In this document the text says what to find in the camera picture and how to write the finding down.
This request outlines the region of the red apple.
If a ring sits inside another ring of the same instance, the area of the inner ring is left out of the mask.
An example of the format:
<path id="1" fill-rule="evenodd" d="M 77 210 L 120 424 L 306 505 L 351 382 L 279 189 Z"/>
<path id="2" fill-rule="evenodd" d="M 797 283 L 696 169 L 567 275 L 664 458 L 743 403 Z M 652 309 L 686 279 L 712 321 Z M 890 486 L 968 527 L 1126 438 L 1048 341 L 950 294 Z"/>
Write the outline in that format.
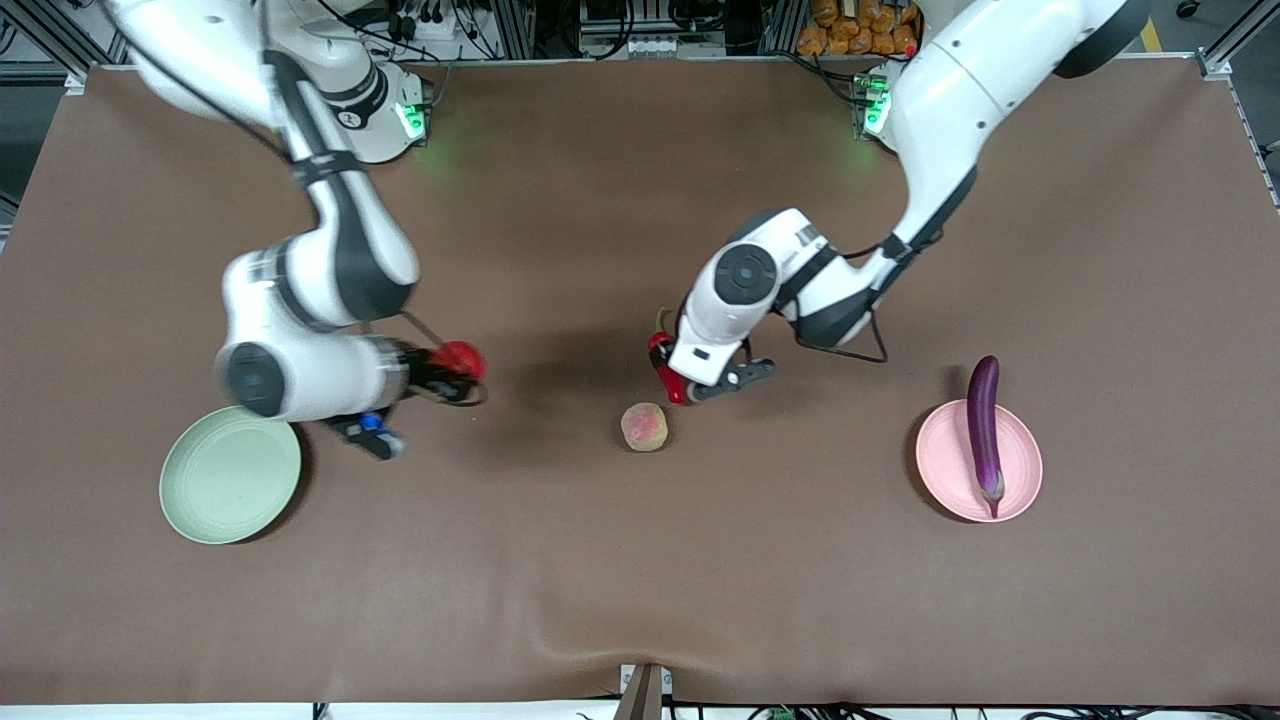
<path id="1" fill-rule="evenodd" d="M 486 360 L 476 346 L 460 340 L 447 341 L 443 345 L 451 346 L 451 365 L 442 368 L 468 379 L 485 380 Z"/>

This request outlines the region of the red chili pepper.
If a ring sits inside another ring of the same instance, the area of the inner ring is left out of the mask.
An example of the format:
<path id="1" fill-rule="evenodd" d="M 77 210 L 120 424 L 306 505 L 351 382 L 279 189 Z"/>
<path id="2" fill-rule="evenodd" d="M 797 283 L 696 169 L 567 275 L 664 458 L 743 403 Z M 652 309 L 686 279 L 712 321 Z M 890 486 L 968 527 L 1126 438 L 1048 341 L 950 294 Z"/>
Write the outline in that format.
<path id="1" fill-rule="evenodd" d="M 646 342 L 646 352 L 649 361 L 653 366 L 653 351 L 654 350 L 667 350 L 669 356 L 675 350 L 676 338 L 671 334 L 666 327 L 666 318 L 669 315 L 668 307 L 660 307 L 655 315 L 654 332 Z M 669 379 L 660 379 L 660 384 L 666 392 L 666 397 L 669 404 L 684 405 L 689 401 L 689 388 L 687 380 L 680 375 L 677 372 L 672 370 L 672 377 Z"/>

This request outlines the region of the purple eggplant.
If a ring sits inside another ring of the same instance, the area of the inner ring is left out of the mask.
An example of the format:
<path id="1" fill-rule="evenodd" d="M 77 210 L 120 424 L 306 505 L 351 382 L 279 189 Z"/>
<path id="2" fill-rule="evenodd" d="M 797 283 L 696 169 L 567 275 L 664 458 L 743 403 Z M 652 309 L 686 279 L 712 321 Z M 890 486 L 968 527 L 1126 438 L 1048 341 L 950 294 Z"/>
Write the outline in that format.
<path id="1" fill-rule="evenodd" d="M 998 506 L 1005 495 L 996 421 L 998 378 L 998 359 L 984 356 L 975 365 L 966 392 L 966 428 L 975 482 L 992 519 L 998 519 Z"/>

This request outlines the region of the pink yellow peach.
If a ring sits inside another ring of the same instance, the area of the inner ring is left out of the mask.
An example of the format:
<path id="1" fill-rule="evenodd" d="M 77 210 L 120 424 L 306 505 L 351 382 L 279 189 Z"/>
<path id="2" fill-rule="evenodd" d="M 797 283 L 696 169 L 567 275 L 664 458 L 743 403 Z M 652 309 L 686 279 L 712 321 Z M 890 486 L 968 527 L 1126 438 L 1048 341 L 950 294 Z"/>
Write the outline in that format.
<path id="1" fill-rule="evenodd" d="M 620 419 L 620 429 L 627 447 L 640 454 L 663 448 L 669 437 L 664 409 L 649 402 L 627 407 Z"/>

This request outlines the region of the brown table cloth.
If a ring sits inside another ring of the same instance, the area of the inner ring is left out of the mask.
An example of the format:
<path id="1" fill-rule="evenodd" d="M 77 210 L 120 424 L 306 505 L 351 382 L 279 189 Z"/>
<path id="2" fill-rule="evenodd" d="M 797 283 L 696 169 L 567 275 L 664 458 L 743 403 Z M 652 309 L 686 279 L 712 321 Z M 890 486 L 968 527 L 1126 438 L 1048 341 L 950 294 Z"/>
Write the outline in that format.
<path id="1" fill-rule="evenodd" d="M 1280 217 L 1193 60 L 1047 81 L 887 293 L 887 364 L 771 320 L 777 375 L 655 454 L 618 432 L 657 309 L 765 209 L 881 241 L 896 159 L 787 61 L 465 67 L 431 126 L 371 176 L 490 398 L 402 405 L 388 462 L 308 427 L 288 519 L 211 547 L 163 460 L 227 405 L 225 265 L 312 214 L 129 72 L 61 99 L 0 254 L 0 701 L 566 698 L 652 661 L 721 703 L 1280 705 Z M 977 523 L 914 448 L 988 355 L 1044 475 Z"/>

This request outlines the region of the light green round plate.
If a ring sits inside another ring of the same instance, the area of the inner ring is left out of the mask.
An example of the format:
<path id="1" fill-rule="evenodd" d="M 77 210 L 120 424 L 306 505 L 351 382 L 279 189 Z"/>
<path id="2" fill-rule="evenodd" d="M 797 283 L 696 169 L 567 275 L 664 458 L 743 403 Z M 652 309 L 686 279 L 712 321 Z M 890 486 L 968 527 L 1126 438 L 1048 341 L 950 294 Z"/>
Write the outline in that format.
<path id="1" fill-rule="evenodd" d="M 157 483 L 170 528 L 200 544 L 234 544 L 266 530 L 294 497 L 302 448 L 291 424 L 224 407 L 187 428 Z"/>

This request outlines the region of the pink round plate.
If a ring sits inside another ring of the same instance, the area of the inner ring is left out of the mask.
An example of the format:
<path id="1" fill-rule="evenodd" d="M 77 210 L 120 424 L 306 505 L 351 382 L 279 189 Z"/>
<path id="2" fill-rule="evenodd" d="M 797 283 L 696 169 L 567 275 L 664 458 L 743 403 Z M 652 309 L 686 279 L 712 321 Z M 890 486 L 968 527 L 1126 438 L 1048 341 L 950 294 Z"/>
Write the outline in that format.
<path id="1" fill-rule="evenodd" d="M 1025 423 L 1006 407 L 995 409 L 1005 493 L 993 515 L 977 480 L 969 439 L 966 400 L 932 411 L 916 433 L 914 457 L 929 495 L 947 511 L 977 523 L 1007 521 L 1024 514 L 1041 492 L 1044 464 Z"/>

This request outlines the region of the white power strip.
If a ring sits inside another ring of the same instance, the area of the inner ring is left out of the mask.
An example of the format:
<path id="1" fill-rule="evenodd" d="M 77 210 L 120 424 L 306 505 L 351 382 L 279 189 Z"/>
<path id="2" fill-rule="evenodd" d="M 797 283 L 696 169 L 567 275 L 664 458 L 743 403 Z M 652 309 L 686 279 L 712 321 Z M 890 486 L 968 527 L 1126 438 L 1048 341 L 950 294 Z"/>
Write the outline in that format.
<path id="1" fill-rule="evenodd" d="M 453 42 L 472 32 L 445 0 L 384 0 L 387 33 L 393 41 Z"/>

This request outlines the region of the orange items heap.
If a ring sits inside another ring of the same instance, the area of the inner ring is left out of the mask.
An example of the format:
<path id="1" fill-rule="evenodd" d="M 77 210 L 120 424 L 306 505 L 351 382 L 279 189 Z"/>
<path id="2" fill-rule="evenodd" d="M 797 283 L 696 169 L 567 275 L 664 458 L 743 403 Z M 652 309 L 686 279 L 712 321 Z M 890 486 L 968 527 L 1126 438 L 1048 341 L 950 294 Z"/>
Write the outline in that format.
<path id="1" fill-rule="evenodd" d="M 806 0 L 794 51 L 800 56 L 888 56 L 909 59 L 925 22 L 913 0 Z"/>

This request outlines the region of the metal table edge bracket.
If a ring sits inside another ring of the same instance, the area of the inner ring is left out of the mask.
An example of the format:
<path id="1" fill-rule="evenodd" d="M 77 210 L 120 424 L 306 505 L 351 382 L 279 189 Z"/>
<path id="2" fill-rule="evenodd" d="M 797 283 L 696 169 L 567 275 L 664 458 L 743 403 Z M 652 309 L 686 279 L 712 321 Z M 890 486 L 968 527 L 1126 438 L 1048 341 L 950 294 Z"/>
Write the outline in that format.
<path id="1" fill-rule="evenodd" d="M 657 664 L 622 665 L 620 694 L 612 720 L 669 720 L 667 705 L 673 696 L 671 670 Z"/>

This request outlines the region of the aluminium frame post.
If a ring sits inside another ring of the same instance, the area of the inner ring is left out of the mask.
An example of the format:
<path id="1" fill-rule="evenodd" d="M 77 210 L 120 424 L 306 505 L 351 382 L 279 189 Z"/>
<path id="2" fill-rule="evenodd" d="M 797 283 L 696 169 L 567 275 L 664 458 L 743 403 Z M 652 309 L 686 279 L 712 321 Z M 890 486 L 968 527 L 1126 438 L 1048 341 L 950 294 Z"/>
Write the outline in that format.
<path id="1" fill-rule="evenodd" d="M 1230 60 L 1276 17 L 1280 17 L 1280 0 L 1252 0 L 1208 47 L 1197 50 L 1201 76 L 1207 81 L 1226 79 L 1233 72 Z"/>
<path id="2" fill-rule="evenodd" d="M 0 87 L 82 94 L 95 67 L 128 63 L 106 0 L 0 0 Z"/>
<path id="3" fill-rule="evenodd" d="M 532 59 L 538 0 L 490 0 L 503 58 Z"/>

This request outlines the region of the aluminium table edge rail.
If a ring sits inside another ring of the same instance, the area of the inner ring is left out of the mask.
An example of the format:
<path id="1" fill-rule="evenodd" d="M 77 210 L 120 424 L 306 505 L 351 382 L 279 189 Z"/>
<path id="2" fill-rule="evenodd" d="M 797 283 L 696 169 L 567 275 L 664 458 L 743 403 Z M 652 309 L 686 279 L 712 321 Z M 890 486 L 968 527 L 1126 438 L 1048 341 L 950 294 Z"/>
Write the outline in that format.
<path id="1" fill-rule="evenodd" d="M 1248 142 L 1251 145 L 1251 151 L 1253 154 L 1254 161 L 1256 161 L 1256 164 L 1257 164 L 1257 167 L 1260 169 L 1260 173 L 1262 176 L 1262 179 L 1263 179 L 1263 183 L 1266 186 L 1266 190 L 1268 191 L 1268 196 L 1270 196 L 1270 199 L 1272 201 L 1272 205 L 1275 206 L 1275 211 L 1280 217 L 1280 193 L 1277 193 L 1277 191 L 1276 191 L 1276 186 L 1275 186 L 1275 183 L 1274 183 L 1274 181 L 1271 178 L 1271 174 L 1268 172 L 1268 168 L 1266 165 L 1263 150 L 1257 143 L 1257 138 L 1254 136 L 1254 131 L 1252 128 L 1252 124 L 1251 124 L 1247 114 L 1245 114 L 1245 109 L 1243 108 L 1240 96 L 1239 96 L 1239 94 L 1238 94 L 1238 91 L 1235 88 L 1235 83 L 1234 83 L 1234 79 L 1231 77 L 1228 77 L 1228 87 L 1230 90 L 1231 99 L 1233 99 L 1233 101 L 1235 104 L 1235 109 L 1236 109 L 1236 113 L 1238 113 L 1238 115 L 1240 118 L 1242 126 L 1244 128 L 1245 137 L 1247 137 L 1247 140 L 1248 140 Z"/>

